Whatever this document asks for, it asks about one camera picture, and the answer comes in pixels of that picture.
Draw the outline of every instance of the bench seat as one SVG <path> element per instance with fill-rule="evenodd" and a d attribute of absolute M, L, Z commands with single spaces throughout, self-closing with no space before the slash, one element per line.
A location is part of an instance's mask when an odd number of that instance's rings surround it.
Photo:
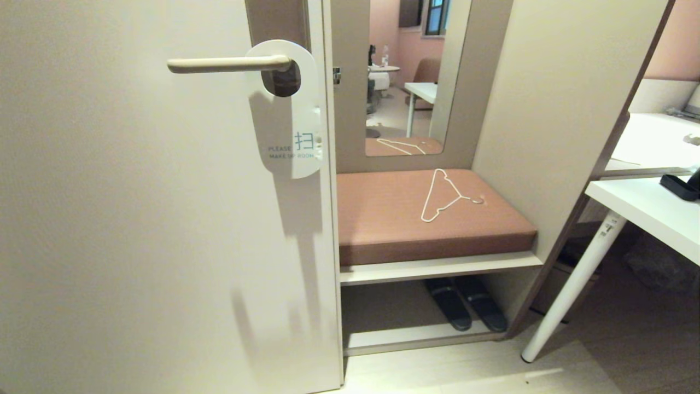
<path fill-rule="evenodd" d="M 470 170 L 448 169 L 447 176 L 467 197 L 430 223 L 421 212 L 432 170 L 338 174 L 340 264 L 440 259 L 530 250 L 536 228 Z M 425 218 L 457 197 L 438 172 Z"/>

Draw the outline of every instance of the lever handle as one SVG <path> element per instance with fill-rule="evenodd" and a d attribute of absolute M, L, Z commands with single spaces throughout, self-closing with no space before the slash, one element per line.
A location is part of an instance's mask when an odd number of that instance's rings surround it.
<path fill-rule="evenodd" d="M 175 74 L 202 72 L 285 71 L 292 60 L 285 55 L 251 57 L 212 57 L 202 59 L 169 59 L 168 69 Z"/>

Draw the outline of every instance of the pink wall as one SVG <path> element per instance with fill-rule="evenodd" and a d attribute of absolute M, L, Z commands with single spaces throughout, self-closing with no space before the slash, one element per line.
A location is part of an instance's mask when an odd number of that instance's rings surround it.
<path fill-rule="evenodd" d="M 434 57 L 442 59 L 442 48 L 445 46 L 444 39 L 424 39 L 421 38 L 419 30 L 403 30 L 399 33 L 399 51 L 401 52 L 400 63 L 401 72 L 397 84 L 402 86 L 404 82 L 413 81 L 416 68 L 421 59 Z"/>
<path fill-rule="evenodd" d="M 676 0 L 644 77 L 700 80 L 700 0 Z"/>
<path fill-rule="evenodd" d="M 382 62 L 384 46 L 389 46 L 389 64 L 399 62 L 398 10 L 400 0 L 370 1 L 370 43 L 377 47 L 372 59 Z"/>

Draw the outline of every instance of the chinese character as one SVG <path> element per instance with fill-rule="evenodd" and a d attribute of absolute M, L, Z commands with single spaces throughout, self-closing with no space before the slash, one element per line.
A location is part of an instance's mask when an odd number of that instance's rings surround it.
<path fill-rule="evenodd" d="M 301 149 L 313 149 L 314 148 L 314 135 L 313 134 L 311 134 L 311 133 L 303 133 L 303 134 L 297 133 L 297 135 L 295 135 L 294 138 L 297 139 L 297 142 L 295 142 L 295 144 L 297 144 L 298 151 Z"/>

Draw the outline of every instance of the mirror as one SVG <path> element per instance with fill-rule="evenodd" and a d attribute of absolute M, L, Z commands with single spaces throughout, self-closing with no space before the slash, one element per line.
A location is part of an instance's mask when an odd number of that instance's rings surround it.
<path fill-rule="evenodd" d="M 470 6 L 370 0 L 366 156 L 442 153 Z"/>

